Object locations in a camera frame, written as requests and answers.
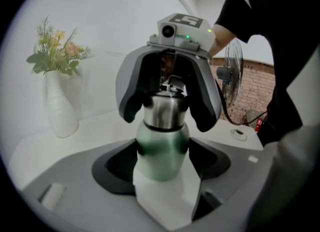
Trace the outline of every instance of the thermos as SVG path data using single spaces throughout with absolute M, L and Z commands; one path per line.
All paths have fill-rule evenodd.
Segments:
M 146 96 L 143 106 L 144 119 L 136 135 L 137 167 L 151 180 L 171 180 L 180 171 L 188 150 L 187 99 L 180 90 L 168 88 Z

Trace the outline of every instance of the camera lens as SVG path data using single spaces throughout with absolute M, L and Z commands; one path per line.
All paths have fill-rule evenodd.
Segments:
M 174 35 L 175 30 L 172 26 L 166 25 L 162 29 L 162 35 L 166 38 L 170 38 Z

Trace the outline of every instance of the flower arrangement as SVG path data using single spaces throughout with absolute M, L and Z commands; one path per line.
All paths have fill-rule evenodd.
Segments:
M 62 74 L 72 76 L 73 73 L 80 75 L 77 66 L 80 60 L 93 57 L 92 51 L 87 46 L 76 45 L 73 38 L 77 33 L 75 28 L 64 44 L 65 31 L 56 30 L 49 25 L 48 17 L 37 26 L 37 43 L 33 54 L 26 62 L 34 64 L 32 71 L 36 74 L 49 71 L 61 71 Z

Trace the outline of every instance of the black shirt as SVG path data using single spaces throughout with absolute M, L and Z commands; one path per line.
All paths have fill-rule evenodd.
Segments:
M 267 107 L 276 139 L 302 125 L 286 89 L 314 52 L 320 37 L 319 0 L 226 0 L 216 24 L 247 43 L 264 36 L 272 50 L 275 89 Z

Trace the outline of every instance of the red object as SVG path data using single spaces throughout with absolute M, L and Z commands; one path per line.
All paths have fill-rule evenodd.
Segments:
M 255 125 L 255 132 L 259 132 L 259 127 L 262 125 L 262 119 L 258 118 L 258 120 L 256 121 L 256 125 Z

